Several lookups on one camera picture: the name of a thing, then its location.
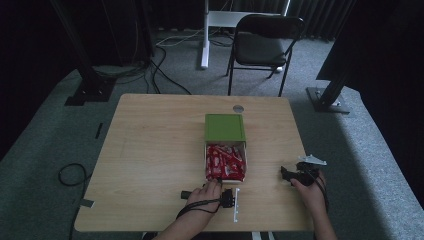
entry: gray carpet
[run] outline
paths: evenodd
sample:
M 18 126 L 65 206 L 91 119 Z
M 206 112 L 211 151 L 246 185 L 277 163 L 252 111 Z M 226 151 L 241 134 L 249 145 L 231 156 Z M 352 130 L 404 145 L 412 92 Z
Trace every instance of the gray carpet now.
M 224 77 L 229 48 L 211 45 L 209 68 L 201 70 L 201 42 L 165 47 L 161 69 L 192 94 L 226 95 Z M 317 113 L 306 87 L 325 87 L 315 77 L 331 43 L 302 40 L 293 53 L 283 96 L 288 98 L 307 154 L 326 160 L 330 218 L 339 239 L 423 239 L 424 213 L 401 174 L 358 92 L 344 88 L 342 96 L 353 115 Z M 156 63 L 162 51 L 157 50 Z M 128 68 L 102 66 L 109 73 Z M 277 96 L 281 74 L 236 70 L 233 95 Z M 151 72 L 118 80 L 109 102 L 64 107 L 80 77 L 71 72 L 53 90 L 15 145 L 0 162 L 0 239 L 68 239 L 82 186 L 65 187 L 58 171 L 73 162 L 91 173 L 119 97 L 124 93 L 154 93 Z M 165 94 L 185 94 L 161 74 L 156 83 Z M 96 138 L 99 124 L 103 123 Z M 64 173 L 81 179 L 76 169 Z M 140 239 L 142 233 L 80 233 L 73 239 Z M 277 239 L 312 239 L 310 232 L 278 232 Z

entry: desk leg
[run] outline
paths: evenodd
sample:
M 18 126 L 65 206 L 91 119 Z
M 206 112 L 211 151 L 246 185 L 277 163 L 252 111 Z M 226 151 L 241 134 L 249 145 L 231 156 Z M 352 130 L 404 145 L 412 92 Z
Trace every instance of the desk leg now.
M 275 240 L 272 232 L 252 232 L 252 240 Z
M 202 65 L 203 69 L 208 68 L 209 62 L 209 1 L 205 0 L 205 27 L 203 39 Z

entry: black object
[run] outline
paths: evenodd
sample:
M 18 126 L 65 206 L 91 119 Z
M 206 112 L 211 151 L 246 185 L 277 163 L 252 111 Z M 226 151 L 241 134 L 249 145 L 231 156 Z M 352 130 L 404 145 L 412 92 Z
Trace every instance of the black object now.
M 50 0 L 70 40 L 71 53 L 77 62 L 77 68 L 82 77 L 82 82 L 75 95 L 69 97 L 65 105 L 82 106 L 85 101 L 107 102 L 112 94 L 116 79 L 102 78 L 92 68 L 91 61 L 82 45 L 81 39 L 75 29 L 71 17 L 61 0 Z
M 292 48 L 300 39 L 304 25 L 303 20 L 297 17 L 261 14 L 250 14 L 243 17 L 236 26 L 228 61 L 226 73 L 226 76 L 230 73 L 228 95 L 231 95 L 234 69 L 271 70 L 271 74 L 267 77 L 271 78 L 278 67 L 285 66 L 278 93 L 278 96 L 281 97 L 290 65 Z M 291 40 L 286 48 L 283 46 L 283 39 Z M 234 61 L 249 67 L 234 67 Z
M 357 71 L 354 54 L 346 55 L 343 64 L 339 63 L 337 77 L 325 89 L 307 88 L 306 91 L 317 112 L 333 112 L 349 114 L 351 111 L 346 106 L 340 95 L 343 87 L 348 83 L 349 76 Z
M 197 207 L 208 205 L 209 203 L 220 202 L 220 201 L 221 201 L 221 199 L 217 198 L 217 199 L 212 199 L 212 200 L 203 200 L 203 201 L 190 203 L 190 204 L 186 205 L 183 209 L 181 209 L 181 211 L 177 215 L 177 218 L 181 217 L 185 213 L 192 211 L 192 210 L 203 211 L 203 212 L 214 214 L 214 213 L 218 212 L 219 205 L 216 207 L 216 209 L 214 211 L 209 211 L 209 210 L 206 210 L 206 209 L 203 209 L 203 208 L 197 208 Z
M 356 0 L 291 0 L 286 16 L 300 17 L 305 21 L 305 37 L 333 41 L 355 2 Z
M 148 64 L 155 51 L 149 0 L 61 0 L 93 66 Z
M 358 0 L 317 79 L 357 90 L 424 207 L 424 1 Z
M 181 199 L 188 199 L 191 192 L 181 191 Z M 234 206 L 233 189 L 225 189 L 221 194 L 220 203 L 223 208 L 232 208 Z
M 83 173 L 83 179 L 82 180 L 80 180 L 80 181 L 74 181 L 74 182 L 67 182 L 66 180 L 64 180 L 64 178 L 63 178 L 63 175 L 66 175 L 64 172 L 66 172 L 65 170 L 67 170 L 68 168 L 75 168 L 75 167 L 78 167 L 78 169 L 81 169 L 82 170 L 82 173 Z M 81 192 L 81 195 L 80 195 L 80 203 L 79 203 L 79 205 L 78 205 L 78 207 L 75 209 L 75 213 L 74 213 L 74 217 L 72 218 L 72 222 L 71 222 L 71 226 L 70 226 L 70 228 L 69 228 L 69 238 L 68 239 L 70 239 L 70 240 L 72 240 L 73 239 L 73 233 L 74 233 L 74 228 L 75 228 L 75 220 L 77 219 L 77 216 L 78 216 L 78 212 L 79 212 L 79 210 L 80 210 L 80 206 L 81 205 L 83 205 L 83 200 L 84 200 L 84 194 L 85 194 L 85 191 L 87 190 L 87 184 L 88 184 L 88 180 L 91 178 L 91 176 L 92 176 L 92 173 L 91 174 L 87 174 L 87 170 L 85 169 L 85 167 L 82 165 L 82 164 L 80 164 L 80 163 L 70 163 L 70 164 L 68 164 L 68 165 L 66 165 L 66 166 L 64 166 L 64 167 L 62 167 L 60 170 L 59 170 L 59 173 L 58 173 L 58 175 L 57 175 L 57 178 L 58 178 L 58 180 L 59 180 L 59 182 L 62 184 L 62 185 L 64 185 L 64 186 L 67 186 L 67 187 L 75 187 L 75 186 L 78 186 L 78 185 L 83 185 L 83 187 L 82 187 L 82 192 Z
M 283 179 L 290 182 L 290 179 L 294 178 L 303 185 L 310 186 L 319 176 L 319 169 L 312 163 L 299 162 L 296 164 L 296 169 L 298 172 L 290 172 L 281 166 L 281 175 Z

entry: black folding chair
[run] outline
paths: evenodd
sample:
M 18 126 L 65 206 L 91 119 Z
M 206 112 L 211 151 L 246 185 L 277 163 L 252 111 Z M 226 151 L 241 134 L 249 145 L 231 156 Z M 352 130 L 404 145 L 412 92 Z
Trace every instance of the black folding chair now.
M 300 39 L 303 29 L 304 22 L 301 18 L 263 14 L 249 14 L 243 17 L 237 24 L 228 61 L 226 73 L 226 76 L 230 73 L 228 95 L 231 95 L 234 69 L 271 70 L 271 74 L 267 77 L 269 79 L 278 67 L 285 65 L 278 94 L 281 97 L 292 49 Z M 234 67 L 234 61 L 249 67 Z

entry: black cord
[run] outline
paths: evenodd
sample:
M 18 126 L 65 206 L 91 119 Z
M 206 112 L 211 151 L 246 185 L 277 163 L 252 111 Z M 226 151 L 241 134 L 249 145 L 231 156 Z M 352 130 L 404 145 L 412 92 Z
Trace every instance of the black cord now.
M 146 93 L 148 94 L 149 93 L 150 84 L 149 84 L 149 81 L 147 81 L 147 79 L 146 79 L 146 74 L 143 75 L 143 78 L 144 78 L 144 82 L 146 82 L 146 87 L 147 87 Z
M 84 174 L 83 180 L 78 181 L 78 182 L 74 182 L 74 183 L 69 183 L 69 182 L 64 181 L 63 178 L 62 178 L 63 171 L 65 169 L 67 169 L 69 167 L 73 167 L 73 166 L 79 167 L 82 170 L 82 172 Z M 57 178 L 58 178 L 59 182 L 62 185 L 67 186 L 67 187 L 74 187 L 74 186 L 78 186 L 78 185 L 83 184 L 82 193 L 81 193 L 81 197 L 80 197 L 80 201 L 81 201 L 83 199 L 83 197 L 84 197 L 85 190 L 87 189 L 87 181 L 91 178 L 91 176 L 92 176 L 92 174 L 90 174 L 90 175 L 87 176 L 87 170 L 85 169 L 85 167 L 82 164 L 79 164 L 79 163 L 70 163 L 70 164 L 62 167 L 59 170 L 59 173 L 57 175 Z M 75 226 L 75 220 L 77 219 L 79 209 L 80 209 L 80 204 L 78 203 L 78 207 L 75 210 L 74 217 L 72 218 L 72 223 L 71 223 L 71 227 L 70 227 L 70 230 L 69 230 L 69 240 L 72 240 L 72 235 L 73 235 L 74 226 Z
M 223 43 L 212 39 L 209 39 L 209 42 L 218 47 L 231 47 L 233 45 L 232 43 Z
M 135 82 L 135 81 L 137 81 L 138 79 L 141 79 L 142 77 L 144 77 L 146 74 L 142 74 L 141 76 L 139 76 L 139 77 L 136 77 L 136 78 L 134 78 L 134 79 L 132 79 L 132 80 L 129 80 L 129 81 L 126 81 L 126 82 L 116 82 L 116 84 L 128 84 L 128 83 L 132 83 L 132 82 Z
M 170 77 L 168 77 L 161 69 L 160 69 L 160 66 L 162 65 L 162 63 L 163 63 L 163 61 L 165 60 L 165 58 L 166 58 L 166 50 L 165 49 L 163 49 L 162 47 L 159 47 L 159 46 L 156 46 L 157 48 L 159 48 L 160 50 L 162 50 L 162 52 L 163 52 L 163 57 L 162 57 L 162 59 L 160 60 L 160 62 L 159 62 L 159 64 L 157 64 L 156 65 L 156 63 L 154 63 L 153 61 L 150 61 L 152 64 L 153 64 L 153 66 L 155 66 L 155 70 L 154 70 L 154 72 L 153 72 L 153 74 L 152 74 L 152 83 L 153 83 L 153 87 L 156 89 L 156 92 L 158 93 L 158 94 L 160 94 L 160 90 L 159 90 L 159 87 L 157 86 L 157 84 L 156 84 L 156 79 L 155 79 L 155 76 L 156 76 L 156 72 L 159 70 L 159 72 L 166 78 L 166 79 L 168 79 L 168 81 L 170 81 L 170 82 L 172 82 L 173 84 L 175 84 L 175 85 L 177 85 L 178 87 L 180 87 L 181 89 L 183 89 L 187 94 L 189 94 L 189 95 L 191 95 L 191 92 L 189 91 L 189 90 L 187 90 L 187 88 L 185 88 L 184 86 L 182 86 L 181 84 L 179 84 L 179 83 L 177 83 L 177 82 L 175 82 L 174 80 L 172 80 Z
M 205 209 L 196 208 L 196 207 L 208 205 L 209 203 L 214 203 L 214 202 L 221 202 L 221 198 L 190 203 L 189 205 L 187 205 L 183 209 L 181 209 L 181 211 L 177 215 L 177 218 L 181 217 L 182 215 L 184 215 L 185 213 L 187 213 L 191 210 L 198 210 L 198 211 L 203 211 L 203 212 L 207 212 L 207 213 L 211 213 L 211 214 L 216 213 L 216 212 L 218 212 L 218 209 L 219 209 L 219 206 L 221 206 L 221 203 L 218 205 L 218 207 L 216 208 L 215 211 L 208 211 L 208 210 L 205 210 Z
M 160 94 L 160 92 L 158 92 L 158 88 L 157 88 L 157 85 L 155 86 L 155 83 L 153 82 L 153 64 L 151 64 L 151 60 L 150 60 L 150 64 L 149 64 L 149 68 L 147 69 L 147 70 L 149 70 L 149 72 L 150 72 L 150 81 L 152 82 L 152 87 L 153 87 L 153 91 L 156 93 L 156 94 Z M 144 81 L 146 81 L 146 83 L 147 83 L 147 93 L 149 93 L 149 87 L 150 87 L 150 85 L 149 85 L 149 81 L 146 79 L 146 75 L 144 75 Z
M 95 70 L 95 72 L 102 77 L 112 77 L 112 78 L 122 78 L 122 77 L 132 77 L 137 76 L 144 73 L 144 66 L 137 66 L 133 69 L 126 70 L 123 72 L 117 72 L 117 73 L 107 73 L 100 70 Z
M 312 174 L 309 171 L 305 171 L 312 179 L 314 179 L 315 183 L 318 185 L 319 189 L 322 192 L 322 195 L 324 196 L 324 202 L 325 202 L 325 209 L 328 212 L 329 207 L 330 207 L 330 203 L 328 201 L 328 197 L 327 197 L 327 190 L 326 187 L 324 185 L 324 187 L 318 182 L 318 180 L 316 180 L 316 178 L 314 178 L 314 176 L 312 176 Z

